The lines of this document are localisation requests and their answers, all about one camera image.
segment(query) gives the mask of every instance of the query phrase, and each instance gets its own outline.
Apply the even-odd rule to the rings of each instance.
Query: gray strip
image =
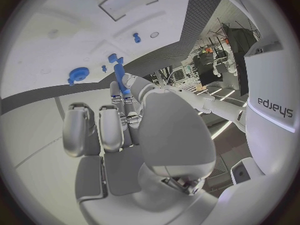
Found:
[[[61,116],[61,119],[64,120],[65,119],[65,111],[63,109],[61,99],[59,96],[55,97],[54,99],[55,99],[55,103],[56,103],[57,109],[59,111],[59,114]]]
[[[52,142],[46,144],[45,146],[41,147],[39,150],[35,151],[33,154],[31,154],[30,156],[26,157],[23,161],[21,161],[19,164],[17,164],[14,168],[17,169],[23,163],[25,163],[26,161],[28,161],[29,159],[31,159],[34,155],[38,154],[40,151],[44,150],[45,148],[47,148],[51,144],[54,144],[56,141],[60,140],[61,138],[62,138],[62,136],[60,136],[59,138],[57,138],[57,139],[53,140]]]
[[[150,52],[128,63],[124,68],[126,73],[144,77],[154,71],[163,69],[185,60],[200,33],[208,23],[221,0],[189,0],[180,40]],[[21,106],[40,100],[80,93],[90,90],[107,89],[115,81],[112,73],[100,82],[60,85],[18,93],[2,100],[3,114]]]

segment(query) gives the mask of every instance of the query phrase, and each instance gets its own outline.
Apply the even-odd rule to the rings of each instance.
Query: white wall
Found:
[[[98,123],[99,108],[111,103],[110,91],[102,89],[61,97],[65,111],[73,102],[88,104]],[[41,215],[42,210],[47,210],[63,224],[86,225],[75,198],[80,158],[69,157],[64,151],[61,138],[63,121],[54,98],[14,109],[0,117],[0,125],[3,135],[0,155],[7,156],[5,159],[9,162],[5,165],[11,163],[10,173],[16,172],[20,178],[15,183],[22,183],[18,186],[24,187],[23,195],[16,191],[18,196],[25,198],[23,206],[34,216],[39,216],[43,225],[53,222],[47,222],[49,219]],[[32,200],[40,208],[33,208]]]

